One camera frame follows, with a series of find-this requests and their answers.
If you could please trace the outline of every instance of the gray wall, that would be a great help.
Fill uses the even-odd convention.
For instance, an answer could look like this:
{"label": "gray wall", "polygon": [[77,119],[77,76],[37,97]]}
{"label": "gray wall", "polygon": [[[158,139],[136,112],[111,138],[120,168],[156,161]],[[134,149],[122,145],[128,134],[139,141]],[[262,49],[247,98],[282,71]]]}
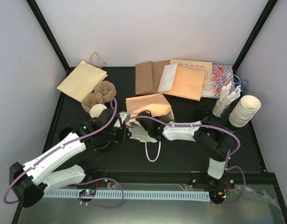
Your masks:
{"label": "gray wall", "polygon": [[9,166],[40,155],[64,75],[26,1],[0,0],[0,224],[16,209],[2,201]]}
{"label": "gray wall", "polygon": [[262,108],[253,119],[264,159],[287,205],[287,0],[279,1],[238,71]]}
{"label": "gray wall", "polygon": [[37,2],[71,66],[94,51],[107,66],[134,66],[171,58],[233,64],[267,0]]}

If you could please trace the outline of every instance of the black table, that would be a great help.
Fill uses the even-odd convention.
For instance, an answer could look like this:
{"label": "black table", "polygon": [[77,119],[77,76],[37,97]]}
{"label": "black table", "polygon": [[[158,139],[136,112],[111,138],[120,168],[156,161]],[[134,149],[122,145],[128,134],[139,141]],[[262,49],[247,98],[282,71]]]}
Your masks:
{"label": "black table", "polygon": [[[108,77],[117,90],[118,111],[126,111],[125,99],[135,95],[135,68],[134,67],[110,67],[104,68]],[[172,106],[176,122],[192,122],[193,113],[198,101],[165,95]],[[214,105],[216,99],[202,98],[201,102]],[[222,118],[216,118],[225,125],[228,114],[236,106],[232,103],[227,114]],[[81,103],[69,96],[61,94],[57,105],[56,114],[52,122],[45,149],[49,149],[60,141],[60,133],[68,127],[74,127],[80,122],[90,119],[90,115],[84,111]],[[239,165],[244,172],[263,172],[265,164],[259,149],[258,141],[254,133],[252,123],[239,129],[236,136],[241,141],[240,150],[231,158],[229,166]],[[155,158],[158,144],[148,144],[149,155]],[[206,152],[199,149],[195,142],[191,141],[163,141],[160,156],[157,162],[149,162],[145,155],[144,143],[137,140],[128,140],[125,143],[114,143],[110,151],[99,153],[93,150],[72,157],[58,169],[71,167],[85,161],[95,171],[131,171],[131,172],[206,172],[209,157]]]}

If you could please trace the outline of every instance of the robotic arm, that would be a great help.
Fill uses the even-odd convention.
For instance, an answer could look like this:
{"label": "robotic arm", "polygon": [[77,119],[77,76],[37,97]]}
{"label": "robotic arm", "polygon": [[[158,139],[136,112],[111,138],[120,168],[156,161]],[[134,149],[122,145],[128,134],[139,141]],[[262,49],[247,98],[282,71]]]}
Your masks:
{"label": "robotic arm", "polygon": [[[85,136],[103,127],[110,121],[113,113],[114,110],[111,108],[103,110],[98,117],[78,125],[65,139],[41,156],[26,162],[23,165],[16,162],[10,167],[10,183],[24,171],[31,169],[12,187],[12,190],[21,201],[23,207],[29,207],[37,203],[43,195],[49,191],[70,184],[86,182],[86,178],[90,180],[93,178],[91,176],[92,171],[82,164],[74,165],[65,170],[53,171],[68,159],[83,152],[89,147],[95,146],[97,148],[103,148],[111,141],[123,143],[125,138],[130,137],[130,131],[123,125],[124,120],[128,118],[128,114],[126,112],[121,112],[117,113],[115,119],[113,119],[107,128],[101,132],[66,145],[66,143],[76,138]],[[148,112],[143,112],[140,115],[151,116]],[[181,124],[170,122],[169,125],[162,125],[147,118],[137,119],[137,121],[152,138],[155,138],[158,141],[196,141],[202,149],[207,151],[210,157],[208,169],[209,176],[218,180],[223,175],[227,154],[233,143],[232,137],[217,130],[191,126],[196,124],[207,124],[223,128],[219,123],[207,117],[203,121],[195,123]],[[58,147],[61,148],[42,160],[36,167],[34,166],[37,161],[47,156]]]}

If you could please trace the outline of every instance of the white rope handle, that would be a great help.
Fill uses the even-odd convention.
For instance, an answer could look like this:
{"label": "white rope handle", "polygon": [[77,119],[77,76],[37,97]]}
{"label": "white rope handle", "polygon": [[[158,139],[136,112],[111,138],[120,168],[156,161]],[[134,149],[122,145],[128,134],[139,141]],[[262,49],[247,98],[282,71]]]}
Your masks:
{"label": "white rope handle", "polygon": [[155,161],[158,159],[159,154],[160,154],[161,141],[159,141],[158,154],[157,154],[156,159],[154,159],[154,160],[151,160],[151,159],[149,158],[148,149],[147,149],[147,143],[146,143],[146,142],[144,143],[144,146],[145,146],[145,153],[146,153],[146,155],[147,155],[148,160],[149,160],[150,162],[155,162]]}

